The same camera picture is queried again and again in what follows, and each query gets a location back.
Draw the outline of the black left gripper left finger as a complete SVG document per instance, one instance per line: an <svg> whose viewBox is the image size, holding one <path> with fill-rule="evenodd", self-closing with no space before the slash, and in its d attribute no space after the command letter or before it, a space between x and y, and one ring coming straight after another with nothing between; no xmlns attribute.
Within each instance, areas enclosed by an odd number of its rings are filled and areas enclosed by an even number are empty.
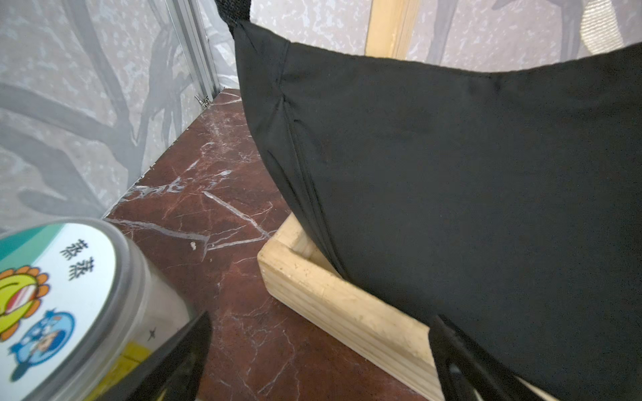
<svg viewBox="0 0 642 401"><path fill-rule="evenodd" d="M202 312L100 399L195 400L211 340L212 322Z"/></svg>

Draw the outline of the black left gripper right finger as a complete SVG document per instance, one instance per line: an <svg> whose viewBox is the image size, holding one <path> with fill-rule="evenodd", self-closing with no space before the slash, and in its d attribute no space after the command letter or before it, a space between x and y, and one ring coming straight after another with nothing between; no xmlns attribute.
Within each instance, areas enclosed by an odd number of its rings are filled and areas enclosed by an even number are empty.
<svg viewBox="0 0 642 401"><path fill-rule="evenodd" d="M540 400L513 373L442 315L428 340L445 400Z"/></svg>

